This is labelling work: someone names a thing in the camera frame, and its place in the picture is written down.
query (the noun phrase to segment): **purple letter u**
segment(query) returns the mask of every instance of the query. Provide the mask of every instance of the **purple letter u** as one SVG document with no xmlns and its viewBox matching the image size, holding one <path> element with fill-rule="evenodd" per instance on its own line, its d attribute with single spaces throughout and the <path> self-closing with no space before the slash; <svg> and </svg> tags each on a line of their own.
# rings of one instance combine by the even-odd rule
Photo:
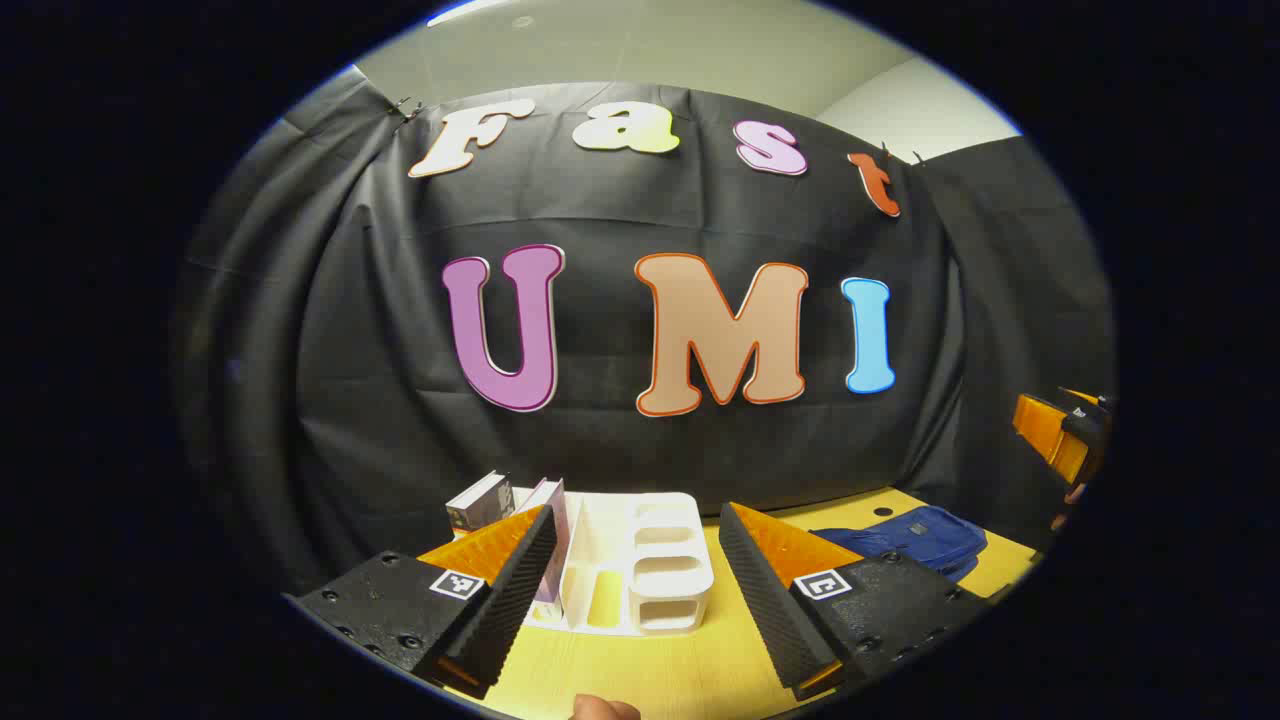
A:
<svg viewBox="0 0 1280 720">
<path fill-rule="evenodd" d="M 449 291 L 453 343 L 462 374 L 481 397 L 517 413 L 532 413 L 556 395 L 556 323 L 552 281 L 564 269 L 564 251 L 554 245 L 526 245 L 502 260 L 502 272 L 516 283 L 522 366 L 507 373 L 489 357 L 484 331 L 484 297 L 489 263 L 463 258 L 444 266 Z"/>
</svg>

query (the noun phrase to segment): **letter m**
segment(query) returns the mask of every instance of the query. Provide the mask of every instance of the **letter m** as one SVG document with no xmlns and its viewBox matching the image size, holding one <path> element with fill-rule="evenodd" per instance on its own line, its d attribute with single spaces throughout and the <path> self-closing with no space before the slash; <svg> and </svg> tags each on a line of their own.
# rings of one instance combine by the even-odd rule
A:
<svg viewBox="0 0 1280 720">
<path fill-rule="evenodd" d="M 783 263 L 760 265 L 735 315 L 696 255 L 662 252 L 636 263 L 636 277 L 653 292 L 653 382 L 636 409 L 653 418 L 698 407 L 703 393 L 689 382 L 690 351 L 721 405 L 737 392 L 748 364 L 755 372 L 742 388 L 754 404 L 783 402 L 804 392 L 800 375 L 800 296 L 809 275 Z"/>
</svg>

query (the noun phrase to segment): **blue backpack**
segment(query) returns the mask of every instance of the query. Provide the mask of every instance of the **blue backpack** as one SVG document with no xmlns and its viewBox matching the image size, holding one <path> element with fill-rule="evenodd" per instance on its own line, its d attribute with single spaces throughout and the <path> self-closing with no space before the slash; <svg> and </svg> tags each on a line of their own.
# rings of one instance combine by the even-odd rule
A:
<svg viewBox="0 0 1280 720">
<path fill-rule="evenodd" d="M 883 555 L 891 550 L 937 570 L 952 583 L 978 566 L 978 553 L 987 547 L 987 533 L 941 507 L 925 505 L 865 530 L 810 530 L 858 555 Z"/>
</svg>

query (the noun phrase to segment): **finger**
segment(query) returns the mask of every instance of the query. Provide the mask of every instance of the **finger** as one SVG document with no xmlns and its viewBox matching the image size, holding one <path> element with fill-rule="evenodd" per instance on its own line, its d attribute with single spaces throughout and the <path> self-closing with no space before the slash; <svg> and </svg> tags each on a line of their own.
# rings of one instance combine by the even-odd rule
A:
<svg viewBox="0 0 1280 720">
<path fill-rule="evenodd" d="M 571 720 L 620 720 L 613 706 L 594 694 L 580 694 L 573 698 L 573 717 Z"/>
<path fill-rule="evenodd" d="M 609 705 L 613 707 L 613 711 L 618 714 L 618 720 L 640 720 L 640 711 L 636 710 L 635 706 L 618 702 L 616 700 L 611 700 Z"/>
</svg>

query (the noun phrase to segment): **black cloth backdrop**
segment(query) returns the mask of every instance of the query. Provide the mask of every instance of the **black cloth backdrop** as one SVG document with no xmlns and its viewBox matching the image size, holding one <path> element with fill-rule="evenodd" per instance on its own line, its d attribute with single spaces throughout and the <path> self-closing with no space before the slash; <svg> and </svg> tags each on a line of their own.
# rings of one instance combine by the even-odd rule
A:
<svg viewBox="0 0 1280 720">
<path fill-rule="evenodd" d="M 530 97 L 467 168 L 408 178 L 451 111 Z M 584 150 L 602 102 L 668 108 L 664 155 Z M 732 124 L 781 124 L 801 177 L 751 170 Z M 891 177 L 881 214 L 849 152 Z M 512 413 L 467 384 L 454 356 L 445 263 L 481 256 L 489 348 L 520 365 L 508 251 L 553 243 L 559 380 Z M 652 252 L 692 252 L 736 310 L 759 265 L 809 274 L 806 389 L 751 405 L 646 418 Z M 404 123 L 355 68 L 282 118 L 212 199 L 175 315 L 179 410 L 195 468 L 265 579 L 306 592 L 384 548 L 449 539 L 443 503 L 498 469 L 520 484 L 687 492 L 776 509 L 897 486 L 1044 547 L 1060 484 L 1011 430 L 1019 392 L 1112 388 L 1107 284 L 1065 191 L 1015 138 L 911 167 L 817 120 L 684 88 L 571 83 L 445 102 Z M 847 277 L 884 282 L 896 383 L 845 388 Z"/>
</svg>

